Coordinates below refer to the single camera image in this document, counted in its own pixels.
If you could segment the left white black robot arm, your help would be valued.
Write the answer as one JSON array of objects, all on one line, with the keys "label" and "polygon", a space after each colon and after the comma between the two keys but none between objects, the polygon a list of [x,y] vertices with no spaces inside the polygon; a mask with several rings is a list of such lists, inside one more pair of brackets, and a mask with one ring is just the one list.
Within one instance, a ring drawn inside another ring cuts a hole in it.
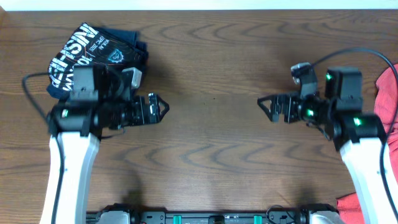
[{"label": "left white black robot arm", "polygon": [[73,88],[47,116],[50,173],[41,223],[85,223],[93,164],[104,128],[156,124],[170,109],[159,95],[134,95],[142,72],[75,65]]}]

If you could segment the folded dark printed t-shirt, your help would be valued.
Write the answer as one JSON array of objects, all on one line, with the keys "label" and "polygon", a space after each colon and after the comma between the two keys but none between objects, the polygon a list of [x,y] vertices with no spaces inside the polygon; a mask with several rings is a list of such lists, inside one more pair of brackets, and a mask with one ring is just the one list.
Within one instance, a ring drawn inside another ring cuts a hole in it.
[{"label": "folded dark printed t-shirt", "polygon": [[147,44],[139,32],[82,23],[70,36],[48,67],[47,92],[59,99],[73,89],[75,65],[107,65],[116,69],[145,65],[149,58]]}]

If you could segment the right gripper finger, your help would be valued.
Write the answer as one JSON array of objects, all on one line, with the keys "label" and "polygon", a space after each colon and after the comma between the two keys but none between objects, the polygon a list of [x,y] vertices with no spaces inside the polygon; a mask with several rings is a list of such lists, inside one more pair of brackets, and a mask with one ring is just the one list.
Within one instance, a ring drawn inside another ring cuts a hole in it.
[{"label": "right gripper finger", "polygon": [[264,96],[264,97],[258,98],[257,103],[260,105],[265,101],[272,101],[273,98],[274,98],[274,95]]},{"label": "right gripper finger", "polygon": [[270,108],[266,107],[262,102],[258,103],[258,106],[260,107],[261,110],[263,110],[263,112],[266,114],[266,116],[268,117],[268,119],[273,122],[273,113],[271,111]]}]

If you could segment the orange-red t-shirt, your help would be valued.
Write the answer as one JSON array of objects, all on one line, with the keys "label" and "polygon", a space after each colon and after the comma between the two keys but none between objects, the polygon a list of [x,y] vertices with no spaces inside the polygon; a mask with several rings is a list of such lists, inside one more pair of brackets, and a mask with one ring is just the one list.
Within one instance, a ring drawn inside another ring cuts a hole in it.
[{"label": "orange-red t-shirt", "polygon": [[[393,112],[397,104],[397,84],[390,68],[385,70],[376,81],[377,96],[374,112],[380,117],[384,129],[391,125]],[[389,154],[395,178],[397,179],[397,118],[394,121],[392,133],[388,137]],[[356,193],[340,197],[336,201],[340,218],[349,224],[364,224],[363,214]]]}]

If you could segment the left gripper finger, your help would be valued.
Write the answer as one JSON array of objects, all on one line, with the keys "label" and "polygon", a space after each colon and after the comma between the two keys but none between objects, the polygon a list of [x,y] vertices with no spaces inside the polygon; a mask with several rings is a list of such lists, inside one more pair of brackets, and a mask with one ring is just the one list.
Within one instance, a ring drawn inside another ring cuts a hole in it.
[{"label": "left gripper finger", "polygon": [[169,110],[170,110],[169,108],[165,108],[162,111],[156,112],[155,114],[156,123],[161,122],[164,116],[169,112]]},{"label": "left gripper finger", "polygon": [[164,101],[159,95],[156,95],[156,98],[157,98],[159,105],[162,105],[165,109],[170,108],[169,104],[166,101]]}]

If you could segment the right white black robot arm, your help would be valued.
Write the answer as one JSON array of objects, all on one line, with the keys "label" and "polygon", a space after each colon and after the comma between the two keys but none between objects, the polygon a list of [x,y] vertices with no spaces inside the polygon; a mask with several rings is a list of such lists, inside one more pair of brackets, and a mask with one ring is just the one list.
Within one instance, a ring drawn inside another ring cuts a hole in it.
[{"label": "right white black robot arm", "polygon": [[292,69],[299,91],[259,98],[272,122],[304,121],[333,144],[349,171],[366,223],[397,221],[397,182],[380,117],[363,113],[363,76],[355,67],[330,67],[325,96],[308,65]]}]

